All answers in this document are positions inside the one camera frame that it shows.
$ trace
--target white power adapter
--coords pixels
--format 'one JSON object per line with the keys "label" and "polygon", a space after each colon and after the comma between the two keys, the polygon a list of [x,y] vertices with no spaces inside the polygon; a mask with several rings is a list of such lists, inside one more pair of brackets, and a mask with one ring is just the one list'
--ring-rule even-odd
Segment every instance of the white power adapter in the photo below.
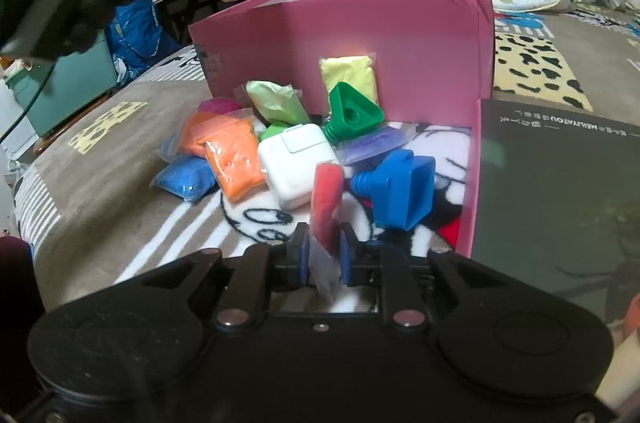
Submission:
{"label": "white power adapter", "polygon": [[316,124],[289,127],[258,145],[265,181],[282,210],[311,201],[316,165],[338,162],[334,149]]}

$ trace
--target blue bag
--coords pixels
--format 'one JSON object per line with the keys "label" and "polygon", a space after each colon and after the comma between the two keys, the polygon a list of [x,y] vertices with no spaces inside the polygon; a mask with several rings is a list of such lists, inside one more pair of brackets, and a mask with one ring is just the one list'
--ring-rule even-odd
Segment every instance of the blue bag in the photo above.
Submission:
{"label": "blue bag", "polygon": [[127,73],[121,87],[138,78],[180,45],[160,26],[151,0],[134,0],[116,7],[115,18],[104,30],[111,57],[121,59]]}
{"label": "blue bag", "polygon": [[216,178],[206,159],[180,154],[151,181],[188,202],[202,199],[216,184]]}

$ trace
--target pink cardboard box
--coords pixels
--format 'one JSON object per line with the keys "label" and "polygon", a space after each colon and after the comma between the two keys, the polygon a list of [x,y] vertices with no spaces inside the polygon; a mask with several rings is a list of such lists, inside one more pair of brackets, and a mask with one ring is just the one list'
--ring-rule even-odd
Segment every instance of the pink cardboard box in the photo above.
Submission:
{"label": "pink cardboard box", "polygon": [[319,60],[375,54],[385,119],[471,127],[456,251],[469,256],[478,200],[479,99],[494,74],[491,0],[248,0],[190,26],[213,96],[247,80],[302,89],[328,112]]}

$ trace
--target green triangular bolt head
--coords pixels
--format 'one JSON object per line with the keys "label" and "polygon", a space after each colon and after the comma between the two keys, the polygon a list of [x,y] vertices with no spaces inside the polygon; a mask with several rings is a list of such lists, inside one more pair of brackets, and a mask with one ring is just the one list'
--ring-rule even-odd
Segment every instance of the green triangular bolt head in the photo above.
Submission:
{"label": "green triangular bolt head", "polygon": [[331,143],[371,132],[385,119],[382,109],[347,82],[335,84],[329,104],[331,119],[322,130]]}

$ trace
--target blue plastic bolt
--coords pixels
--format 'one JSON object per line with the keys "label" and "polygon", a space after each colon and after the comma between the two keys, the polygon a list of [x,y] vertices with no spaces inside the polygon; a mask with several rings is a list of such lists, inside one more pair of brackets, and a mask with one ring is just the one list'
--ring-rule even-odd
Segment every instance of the blue plastic bolt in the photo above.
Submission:
{"label": "blue plastic bolt", "polygon": [[351,191],[371,199],[373,219],[381,228],[412,229],[431,212],[436,161],[396,149],[373,171],[351,178]]}

